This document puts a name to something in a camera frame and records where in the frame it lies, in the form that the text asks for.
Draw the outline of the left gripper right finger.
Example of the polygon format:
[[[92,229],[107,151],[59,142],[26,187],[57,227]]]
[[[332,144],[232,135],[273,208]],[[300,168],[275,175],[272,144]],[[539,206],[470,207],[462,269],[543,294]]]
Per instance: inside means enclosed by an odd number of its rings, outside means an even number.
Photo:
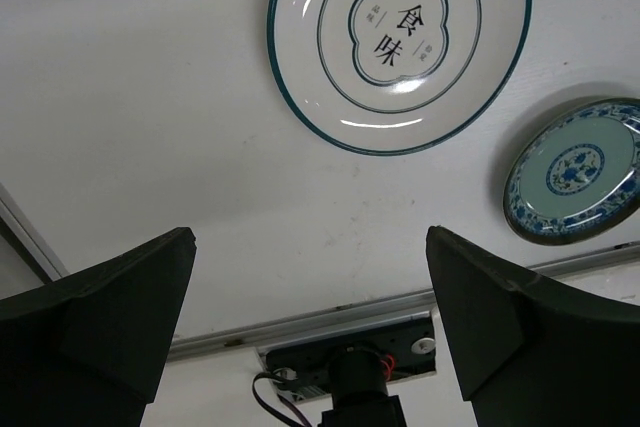
[[[636,426],[639,308],[506,261],[440,226],[426,258],[480,426]]]

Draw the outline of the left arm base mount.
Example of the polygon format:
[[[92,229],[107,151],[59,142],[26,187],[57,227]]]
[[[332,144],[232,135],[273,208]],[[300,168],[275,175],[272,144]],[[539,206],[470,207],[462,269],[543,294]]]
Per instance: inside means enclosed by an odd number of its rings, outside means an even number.
[[[252,380],[256,403],[286,426],[311,422],[295,396],[310,389],[331,397],[322,426],[405,426],[400,398],[388,384],[436,371],[436,336],[428,314],[395,324],[275,349]]]

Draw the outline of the blue floral small plate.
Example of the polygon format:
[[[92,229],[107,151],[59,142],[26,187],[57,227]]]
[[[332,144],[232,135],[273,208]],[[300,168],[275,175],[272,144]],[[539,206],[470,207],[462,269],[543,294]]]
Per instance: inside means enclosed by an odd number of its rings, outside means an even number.
[[[510,228],[536,244],[594,238],[639,209],[639,101],[587,103],[546,126],[506,179]]]

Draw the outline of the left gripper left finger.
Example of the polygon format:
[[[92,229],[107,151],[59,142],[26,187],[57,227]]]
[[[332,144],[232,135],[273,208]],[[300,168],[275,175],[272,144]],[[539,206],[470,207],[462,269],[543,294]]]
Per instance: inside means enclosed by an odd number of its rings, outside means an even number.
[[[138,426],[196,257],[188,227],[1,302],[4,426]]]

